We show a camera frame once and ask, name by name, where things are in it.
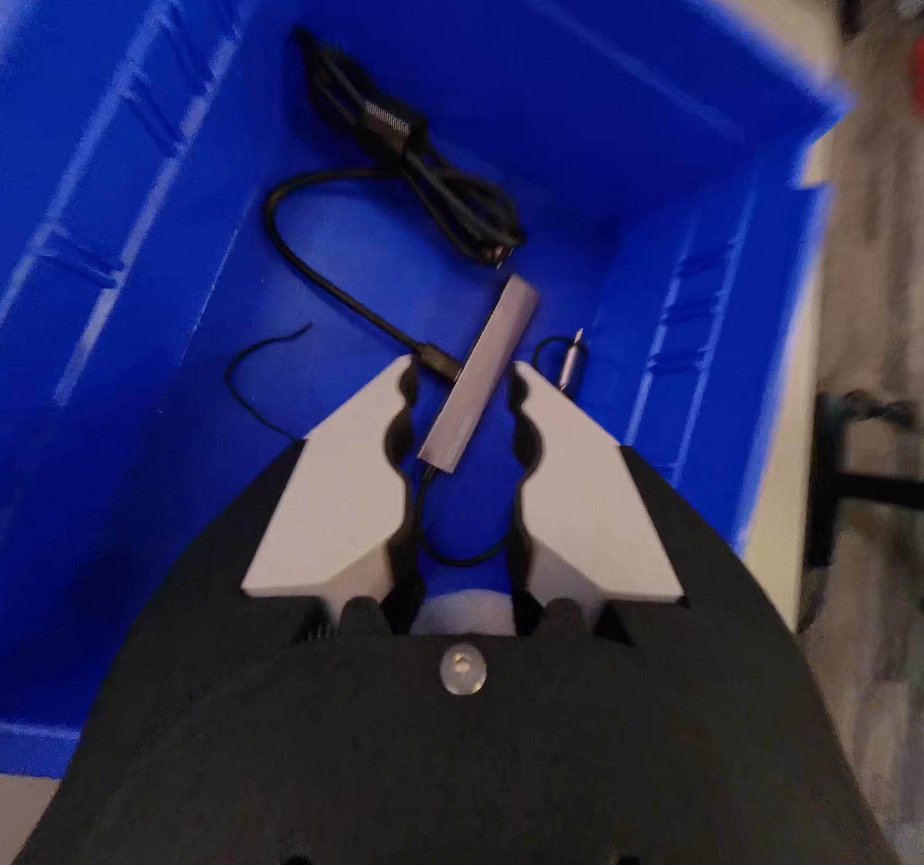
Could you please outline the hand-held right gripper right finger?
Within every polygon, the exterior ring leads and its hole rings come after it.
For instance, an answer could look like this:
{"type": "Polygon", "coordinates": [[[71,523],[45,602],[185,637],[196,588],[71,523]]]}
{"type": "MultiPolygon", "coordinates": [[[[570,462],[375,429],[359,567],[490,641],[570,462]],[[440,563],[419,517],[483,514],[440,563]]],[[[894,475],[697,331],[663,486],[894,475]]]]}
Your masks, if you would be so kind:
{"type": "Polygon", "coordinates": [[[511,581],[541,605],[569,599],[590,620],[610,601],[674,604],[676,571],[622,446],[528,363],[510,378],[514,454],[511,581]]]}

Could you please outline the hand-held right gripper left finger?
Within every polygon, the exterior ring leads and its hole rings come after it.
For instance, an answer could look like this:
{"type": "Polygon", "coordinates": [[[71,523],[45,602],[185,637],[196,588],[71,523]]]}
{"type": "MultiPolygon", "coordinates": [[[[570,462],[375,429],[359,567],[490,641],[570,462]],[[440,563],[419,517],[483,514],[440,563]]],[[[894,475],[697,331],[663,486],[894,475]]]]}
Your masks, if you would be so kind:
{"type": "Polygon", "coordinates": [[[304,438],[241,583],[252,598],[314,597],[334,619],[356,597],[413,620],[425,584],[413,492],[418,361],[401,356],[304,438]]]}

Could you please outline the blue plastic bin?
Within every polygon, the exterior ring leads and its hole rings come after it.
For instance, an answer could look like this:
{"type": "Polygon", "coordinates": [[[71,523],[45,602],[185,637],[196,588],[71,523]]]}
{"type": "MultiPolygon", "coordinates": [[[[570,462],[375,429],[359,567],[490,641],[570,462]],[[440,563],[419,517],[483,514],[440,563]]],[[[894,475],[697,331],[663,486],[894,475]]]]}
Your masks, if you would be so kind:
{"type": "Polygon", "coordinates": [[[2,0],[2,775],[59,779],[156,581],[287,441],[403,353],[291,270],[260,206],[366,164],[295,31],[515,202],[502,268],[401,181],[285,199],[283,237],[462,357],[511,272],[516,355],[584,329],[578,402],[740,554],[843,102],[722,0],[2,0]]]}

